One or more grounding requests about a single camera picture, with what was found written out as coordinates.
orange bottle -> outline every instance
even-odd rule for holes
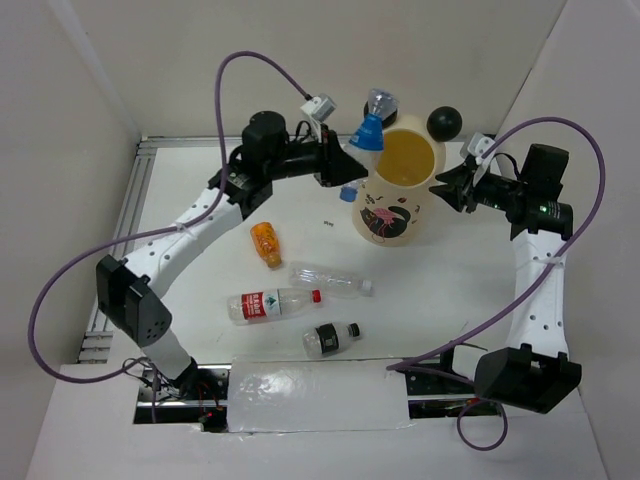
[[[267,262],[269,268],[277,268],[282,264],[278,237],[269,222],[262,222],[251,229],[251,238],[258,255]]]

white backdrop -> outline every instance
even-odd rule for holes
[[[349,133],[367,90],[390,89],[402,110],[460,109],[465,132],[495,132],[564,0],[71,0],[89,41],[147,135],[212,135],[213,83],[236,50],[272,56],[307,90],[338,103],[330,125]],[[228,68],[227,133],[302,103],[270,67]]]
[[[565,323],[573,357],[583,365],[580,391],[611,480],[640,478],[639,42],[640,0],[569,0],[503,127],[564,116],[587,128],[604,152],[602,209],[568,256]],[[532,142],[570,152],[560,200],[574,206],[577,227],[598,179],[589,144],[568,128],[537,126],[518,135],[509,150],[523,158]]]
[[[43,0],[0,5],[0,477],[27,472],[54,381],[27,349],[40,288],[111,238],[131,172],[127,134]],[[95,297],[95,262],[44,303],[38,345],[75,361]]]

plastic water bottle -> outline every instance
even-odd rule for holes
[[[361,276],[305,262],[291,262],[289,283],[294,287],[318,288],[335,297],[370,296],[373,283]]]
[[[335,322],[307,330],[302,335],[302,343],[307,356],[318,360],[346,350],[359,338],[360,327],[357,323]]]
[[[249,325],[292,316],[314,303],[320,303],[320,290],[278,288],[229,297],[229,318],[237,325]]]

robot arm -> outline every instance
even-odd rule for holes
[[[174,222],[174,233],[149,241],[122,260],[107,255],[96,267],[99,309],[187,394],[207,373],[198,370],[180,345],[171,330],[172,315],[161,301],[175,279],[272,195],[273,180],[314,174],[320,185],[331,187],[367,175],[366,168],[344,153],[336,133],[321,123],[334,108],[330,99],[320,96],[305,105],[316,139],[290,141],[281,115],[254,115],[242,133],[242,145],[231,154],[225,191],[211,215],[184,227],[212,205],[220,191],[221,172]]]
[[[503,210],[511,223],[516,257],[516,298],[549,263],[539,289],[513,312],[507,347],[496,352],[468,345],[454,349],[451,370],[474,379],[478,397],[546,413],[578,386],[581,367],[569,362],[562,318],[566,256],[556,252],[573,234],[571,206],[557,202],[568,153],[532,145],[519,178],[489,173],[493,140],[474,135],[463,147],[465,162],[439,175],[432,193],[455,210],[471,213],[478,204]]]

small blue cap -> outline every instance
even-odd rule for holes
[[[340,200],[345,202],[355,202],[358,196],[358,189],[353,187],[342,187],[340,189]]]

